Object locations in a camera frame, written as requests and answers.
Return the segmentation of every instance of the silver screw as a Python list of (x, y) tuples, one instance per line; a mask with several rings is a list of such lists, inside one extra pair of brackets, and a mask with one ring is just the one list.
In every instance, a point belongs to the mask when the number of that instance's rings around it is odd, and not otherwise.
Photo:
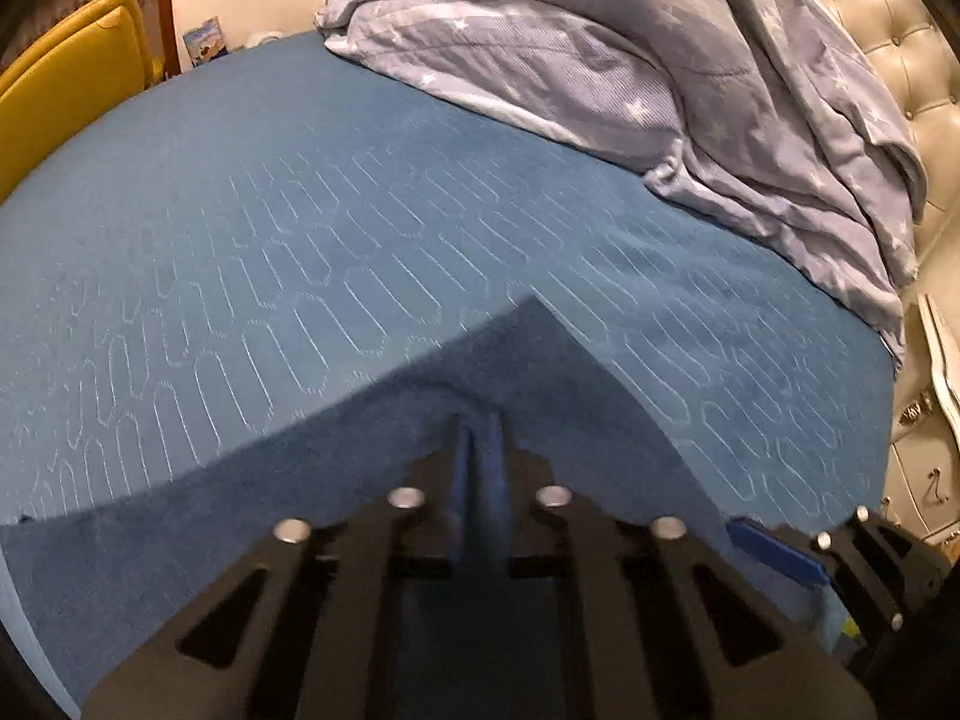
[(686, 535), (686, 523), (680, 517), (657, 517), (650, 524), (650, 533), (664, 541), (675, 541)]
[(288, 544), (299, 544), (310, 538), (310, 524), (302, 519), (284, 519), (274, 526), (274, 536)]
[(546, 485), (536, 491), (536, 502), (546, 509), (566, 506), (573, 500), (573, 493), (562, 485)]
[(426, 497), (417, 488), (394, 488), (387, 494), (387, 501), (394, 509), (419, 509)]

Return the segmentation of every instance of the yellow chair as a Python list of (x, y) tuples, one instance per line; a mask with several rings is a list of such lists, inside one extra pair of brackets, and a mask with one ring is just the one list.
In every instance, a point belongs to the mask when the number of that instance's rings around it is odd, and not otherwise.
[(58, 146), (162, 80), (136, 0), (94, 0), (0, 76), (0, 202)]

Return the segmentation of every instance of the star-patterned blanket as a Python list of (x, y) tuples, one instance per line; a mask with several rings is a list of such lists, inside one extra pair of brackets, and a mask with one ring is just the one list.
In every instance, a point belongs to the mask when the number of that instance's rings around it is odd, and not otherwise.
[(925, 173), (817, 0), (327, 0), (317, 25), (338, 55), (771, 247), (902, 359)]

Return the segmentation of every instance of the beige leather headboard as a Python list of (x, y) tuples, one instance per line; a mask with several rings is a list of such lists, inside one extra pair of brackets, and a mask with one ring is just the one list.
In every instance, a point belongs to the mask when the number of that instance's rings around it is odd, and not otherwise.
[(909, 122), (929, 177), (921, 260), (960, 205), (960, 62), (920, 0), (821, 0), (870, 58)]

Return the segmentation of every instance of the blue fitted sheet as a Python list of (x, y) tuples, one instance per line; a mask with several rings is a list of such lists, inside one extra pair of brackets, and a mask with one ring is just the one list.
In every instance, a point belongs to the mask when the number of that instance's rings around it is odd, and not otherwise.
[(0, 274), (0, 522), (163, 485), (527, 295), (726, 514), (880, 501), (893, 367), (859, 319), (635, 175), (313, 34), (66, 143), (0, 206)]

